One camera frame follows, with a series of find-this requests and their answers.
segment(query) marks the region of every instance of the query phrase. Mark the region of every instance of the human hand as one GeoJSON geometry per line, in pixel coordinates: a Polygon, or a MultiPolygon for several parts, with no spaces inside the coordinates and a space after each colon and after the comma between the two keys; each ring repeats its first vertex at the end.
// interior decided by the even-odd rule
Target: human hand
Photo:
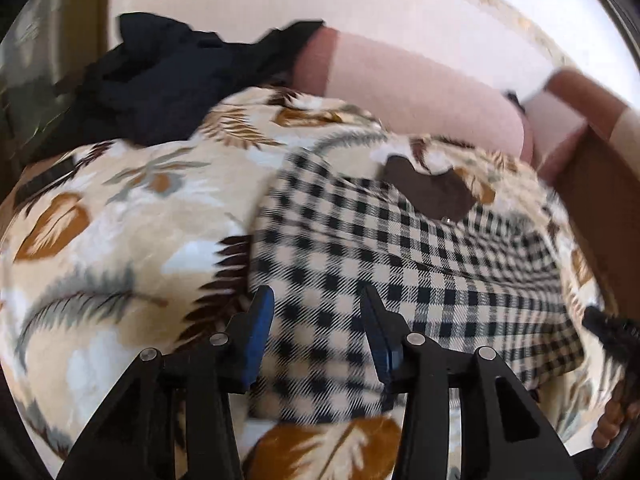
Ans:
{"type": "Polygon", "coordinates": [[[613,389],[613,394],[604,408],[604,414],[598,421],[598,427],[591,437],[593,445],[599,449],[605,449],[609,443],[620,432],[620,426],[625,420],[631,420],[638,417],[640,413],[640,400],[632,402],[626,409],[626,413],[622,410],[620,401],[624,389],[624,381],[620,381],[613,389]]]}

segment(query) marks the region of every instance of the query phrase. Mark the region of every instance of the orange leaf print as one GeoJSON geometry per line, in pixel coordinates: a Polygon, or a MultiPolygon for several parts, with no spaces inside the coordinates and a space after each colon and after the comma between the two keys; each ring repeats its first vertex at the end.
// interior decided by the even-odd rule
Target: orange leaf print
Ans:
{"type": "Polygon", "coordinates": [[[306,110],[295,110],[293,108],[283,108],[272,119],[273,123],[284,127],[299,126],[327,126],[332,123],[344,122],[340,115],[333,110],[318,110],[308,112],[306,110]]]}
{"type": "Polygon", "coordinates": [[[90,224],[86,209],[79,205],[78,193],[60,193],[23,240],[14,262],[50,258],[64,249],[90,224]]]}
{"type": "Polygon", "coordinates": [[[396,462],[400,428],[391,418],[341,424],[279,424],[255,446],[247,480],[383,480],[396,462]]]}
{"type": "Polygon", "coordinates": [[[578,279],[578,284],[580,286],[583,286],[593,278],[593,273],[591,272],[591,269],[587,264],[587,260],[580,249],[574,249],[571,252],[571,263],[574,268],[575,277],[578,279]]]}
{"type": "Polygon", "coordinates": [[[475,175],[472,175],[465,168],[454,168],[453,171],[459,176],[466,186],[469,188],[471,194],[483,205],[491,204],[495,200],[494,189],[479,180],[475,175]]]}
{"type": "Polygon", "coordinates": [[[169,179],[169,176],[165,173],[156,173],[153,176],[150,186],[156,193],[164,193],[171,187],[171,179],[169,179]]]}

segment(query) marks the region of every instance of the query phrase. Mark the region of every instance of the pile of clothes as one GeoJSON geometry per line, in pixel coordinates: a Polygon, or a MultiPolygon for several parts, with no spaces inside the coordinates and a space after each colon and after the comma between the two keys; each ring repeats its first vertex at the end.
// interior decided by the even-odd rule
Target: pile of clothes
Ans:
{"type": "MultiPolygon", "coordinates": [[[[111,139],[140,146],[186,140],[225,97],[286,83],[300,50],[323,24],[295,22],[243,44],[147,12],[118,19],[122,43],[86,68],[75,101],[31,162],[111,139]]],[[[66,81],[57,86],[71,90],[66,81]]]]}

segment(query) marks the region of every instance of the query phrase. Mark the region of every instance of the beige blanket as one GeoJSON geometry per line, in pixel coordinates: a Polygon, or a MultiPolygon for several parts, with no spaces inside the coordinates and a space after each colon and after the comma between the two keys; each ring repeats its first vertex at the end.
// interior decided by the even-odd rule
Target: beige blanket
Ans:
{"type": "MultiPolygon", "coordinates": [[[[213,108],[185,142],[141,149],[116,140],[75,150],[77,172],[17,205],[0,246],[2,370],[52,474],[143,348],[171,352],[246,306],[255,207],[290,148],[328,136],[344,137],[327,159],[349,176],[374,177],[391,154],[407,156],[417,171],[454,167],[483,205],[535,224],[561,269],[585,350],[579,368],[542,387],[543,406],[563,438],[579,428],[581,414],[607,400],[618,369],[580,328],[584,307],[602,299],[563,206],[510,156],[416,134],[421,152],[342,101],[249,88],[213,108]],[[217,286],[221,272],[236,284],[217,286]]],[[[243,455],[268,430],[250,478],[382,479],[393,466],[401,408],[312,428],[247,421],[242,397],[232,408],[243,455]]],[[[459,445],[454,410],[452,466],[459,445]]]]}

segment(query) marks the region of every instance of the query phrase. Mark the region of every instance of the brown patch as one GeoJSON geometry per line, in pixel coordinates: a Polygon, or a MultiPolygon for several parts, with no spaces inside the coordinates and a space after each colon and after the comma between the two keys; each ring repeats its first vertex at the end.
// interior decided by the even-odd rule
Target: brown patch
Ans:
{"type": "Polygon", "coordinates": [[[401,431],[395,421],[377,416],[357,418],[342,426],[344,431],[336,436],[328,433],[332,427],[328,424],[277,425],[256,444],[247,480],[385,479],[394,467],[400,444],[401,431]],[[321,447],[326,450],[318,452],[321,447]],[[361,463],[356,461],[358,455],[361,463]]]}
{"type": "Polygon", "coordinates": [[[476,204],[476,198],[453,170],[438,175],[418,173],[404,156],[392,155],[386,160],[382,180],[396,186],[427,218],[459,222],[476,204]]]}
{"type": "Polygon", "coordinates": [[[271,122],[286,128],[313,128],[317,126],[327,126],[328,124],[341,124],[344,121],[334,110],[318,110],[317,112],[309,112],[306,110],[283,108],[271,120],[271,122]]]}
{"type": "Polygon", "coordinates": [[[55,197],[23,240],[14,262],[55,256],[89,227],[89,215],[78,204],[80,199],[78,193],[70,192],[55,197]]]}
{"type": "Polygon", "coordinates": [[[591,269],[587,264],[587,260],[584,258],[584,254],[582,254],[580,249],[576,248],[571,252],[571,263],[580,286],[583,286],[593,278],[593,273],[591,272],[591,269]]]}
{"type": "Polygon", "coordinates": [[[171,180],[164,173],[156,173],[151,181],[151,189],[156,193],[164,193],[171,187],[171,180]]]}
{"type": "Polygon", "coordinates": [[[478,202],[483,205],[491,204],[495,200],[495,191],[488,184],[479,180],[475,175],[469,173],[465,168],[454,168],[453,171],[456,172],[457,176],[459,176],[466,186],[471,191],[472,195],[476,197],[478,202]]]}

